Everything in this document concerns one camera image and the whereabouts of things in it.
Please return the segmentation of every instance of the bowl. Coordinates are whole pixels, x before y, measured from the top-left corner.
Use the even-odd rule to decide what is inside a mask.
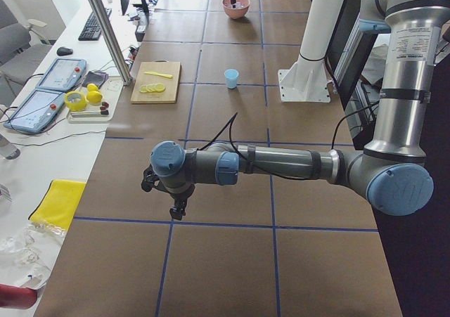
[[[230,18],[237,20],[247,13],[250,6],[250,0],[236,0],[235,8],[231,6],[230,0],[223,0],[222,6],[224,7],[225,14]]]

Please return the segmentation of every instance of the small plastic cup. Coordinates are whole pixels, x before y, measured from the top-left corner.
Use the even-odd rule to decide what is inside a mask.
[[[239,71],[234,69],[225,70],[226,87],[234,89],[238,85]]]

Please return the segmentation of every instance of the yellow cloth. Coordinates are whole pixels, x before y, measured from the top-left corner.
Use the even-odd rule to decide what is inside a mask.
[[[86,183],[80,181],[53,180],[44,199],[28,219],[69,229],[85,186]]]

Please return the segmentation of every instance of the wooden cutting board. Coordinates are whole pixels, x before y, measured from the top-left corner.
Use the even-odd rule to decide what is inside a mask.
[[[155,75],[146,75],[146,71],[155,71],[159,73],[173,75],[172,78],[164,78]],[[178,83],[180,79],[180,62],[142,62],[139,67],[139,73],[134,84],[133,94],[131,95],[132,104],[173,104],[176,103],[178,94]],[[163,83],[166,87],[164,92],[160,93],[141,93],[139,90],[144,84]]]

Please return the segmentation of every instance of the tablet screen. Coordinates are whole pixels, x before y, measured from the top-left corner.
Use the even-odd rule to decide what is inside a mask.
[[[50,104],[59,93],[36,90],[33,96],[14,114],[11,125],[33,129],[39,125],[42,116],[49,111]]]
[[[69,89],[69,81],[76,77],[75,68],[78,60],[58,59],[50,72],[39,85],[44,89]]]

